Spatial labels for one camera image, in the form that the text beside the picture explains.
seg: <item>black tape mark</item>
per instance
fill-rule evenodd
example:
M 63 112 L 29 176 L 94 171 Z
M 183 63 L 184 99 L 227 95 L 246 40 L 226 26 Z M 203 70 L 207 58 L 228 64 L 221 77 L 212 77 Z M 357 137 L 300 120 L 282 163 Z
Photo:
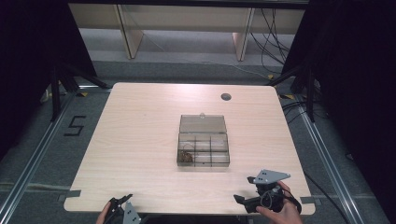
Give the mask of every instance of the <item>black tape mark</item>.
M 78 132 L 77 133 L 65 133 L 64 136 L 79 136 L 81 134 L 82 128 L 84 128 L 83 125 L 74 125 L 74 121 L 75 119 L 85 119 L 87 118 L 87 116 L 74 116 L 72 118 L 72 121 L 69 124 L 69 128 L 78 128 Z

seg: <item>human hand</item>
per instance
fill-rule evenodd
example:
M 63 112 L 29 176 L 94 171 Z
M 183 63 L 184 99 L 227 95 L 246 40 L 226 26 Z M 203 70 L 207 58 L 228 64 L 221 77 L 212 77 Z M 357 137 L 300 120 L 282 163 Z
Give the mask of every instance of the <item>human hand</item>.
M 277 182 L 282 189 L 284 189 L 284 194 L 287 197 L 291 197 L 290 188 L 284 184 L 282 181 Z M 296 205 L 291 201 L 284 199 L 283 208 L 279 213 L 275 213 L 268 208 L 262 206 L 256 207 L 257 212 L 265 217 L 271 219 L 270 224 L 302 224 L 300 214 L 297 211 Z
M 96 224 L 104 224 L 105 223 L 106 214 L 107 214 L 107 211 L 108 211 L 108 208 L 110 207 L 110 205 L 111 205 L 110 202 L 108 202 L 105 205 L 102 212 L 99 214 L 98 219 L 96 219 Z

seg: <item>light wood table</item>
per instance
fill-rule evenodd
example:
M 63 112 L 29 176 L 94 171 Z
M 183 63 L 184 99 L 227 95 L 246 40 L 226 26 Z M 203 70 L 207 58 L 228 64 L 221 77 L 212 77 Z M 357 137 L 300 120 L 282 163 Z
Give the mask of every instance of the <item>light wood table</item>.
M 232 96 L 221 99 L 223 93 Z M 228 168 L 177 166 L 181 115 L 224 115 Z M 132 193 L 138 213 L 246 215 L 233 195 L 257 197 L 248 176 L 261 169 L 288 173 L 294 197 L 310 197 L 276 91 L 272 87 L 118 83 L 109 95 L 71 190 L 67 211 L 102 211 Z M 303 215 L 315 206 L 303 204 Z

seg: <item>transparent compartment box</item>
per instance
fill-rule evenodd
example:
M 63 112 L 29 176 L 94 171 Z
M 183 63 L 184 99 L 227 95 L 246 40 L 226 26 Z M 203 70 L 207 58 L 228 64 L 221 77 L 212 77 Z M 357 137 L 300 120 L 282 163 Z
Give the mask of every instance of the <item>transparent compartment box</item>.
M 177 145 L 177 165 L 228 167 L 230 153 L 223 116 L 182 115 Z

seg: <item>table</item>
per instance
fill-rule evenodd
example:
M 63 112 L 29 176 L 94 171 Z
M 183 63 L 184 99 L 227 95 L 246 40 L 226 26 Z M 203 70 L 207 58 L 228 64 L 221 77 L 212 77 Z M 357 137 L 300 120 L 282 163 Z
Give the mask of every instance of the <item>table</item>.
M 177 167 L 180 116 L 201 113 L 225 118 L 226 169 Z M 257 197 L 247 177 L 263 168 L 291 174 L 284 182 L 299 201 L 311 196 L 273 87 L 118 83 L 71 187 L 80 196 L 67 198 L 64 208 L 98 212 L 110 198 L 132 193 L 138 213 L 246 215 L 233 195 Z M 314 212 L 303 204 L 303 215 Z

